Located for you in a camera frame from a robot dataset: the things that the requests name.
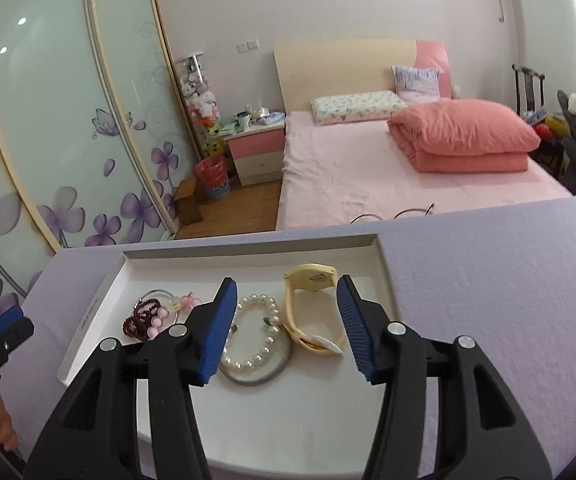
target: yellow watch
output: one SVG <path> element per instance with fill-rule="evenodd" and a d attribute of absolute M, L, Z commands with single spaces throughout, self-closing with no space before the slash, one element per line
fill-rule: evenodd
<path fill-rule="evenodd" d="M 318 335 L 307 335 L 296 326 L 292 313 L 295 290 L 323 290 L 337 286 L 337 270 L 334 267 L 319 264 L 304 264 L 286 272 L 283 277 L 286 281 L 286 323 L 284 323 L 284 327 L 290 334 L 290 338 L 316 355 L 343 355 L 341 347 L 347 342 L 345 332 L 336 342 Z"/>

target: headboard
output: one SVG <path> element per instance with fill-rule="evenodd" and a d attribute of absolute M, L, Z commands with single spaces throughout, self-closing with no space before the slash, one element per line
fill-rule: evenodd
<path fill-rule="evenodd" d="M 450 97 L 450 67 L 442 43 L 394 38 L 289 43 L 274 49 L 286 112 L 310 110 L 317 97 L 395 87 L 392 65 L 439 68 L 442 97 Z"/>

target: pink drawer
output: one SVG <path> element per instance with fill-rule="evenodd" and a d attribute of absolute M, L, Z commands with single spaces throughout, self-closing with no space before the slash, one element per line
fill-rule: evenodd
<path fill-rule="evenodd" d="M 228 146 L 233 158 L 282 152 L 285 147 L 283 129 L 235 138 L 228 141 Z"/>

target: white tray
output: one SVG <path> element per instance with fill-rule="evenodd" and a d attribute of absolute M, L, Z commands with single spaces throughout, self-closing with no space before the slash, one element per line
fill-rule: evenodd
<path fill-rule="evenodd" d="M 351 275 L 363 298 L 382 304 L 392 320 L 397 318 L 388 272 L 372 235 L 125 251 L 87 309 L 58 379 L 70 384 L 108 336 L 133 343 L 122 333 L 122 322 L 150 289 L 164 288 L 178 296 L 192 290 L 212 301 L 222 279 L 229 276 L 237 282 L 240 298 L 267 294 L 283 309 L 283 273 L 305 263 L 333 266 L 340 276 Z M 300 301 L 334 298 L 332 288 L 297 292 L 295 309 Z M 318 330 L 327 335 L 320 326 Z M 266 384 L 239 386 L 217 372 L 204 388 L 193 387 L 192 396 L 210 464 L 270 478 L 347 478 L 360 476 L 365 467 L 383 388 L 370 386 L 357 371 L 349 345 L 342 358 L 317 357 L 295 346 L 287 368 Z M 138 384 L 137 419 L 140 438 L 149 441 L 146 381 Z"/>

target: wooden stool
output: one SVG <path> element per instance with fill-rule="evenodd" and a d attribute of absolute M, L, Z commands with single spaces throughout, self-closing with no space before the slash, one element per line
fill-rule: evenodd
<path fill-rule="evenodd" d="M 174 198 L 181 225 L 203 221 L 197 204 L 206 199 L 205 189 L 197 182 L 196 176 L 181 181 Z"/>

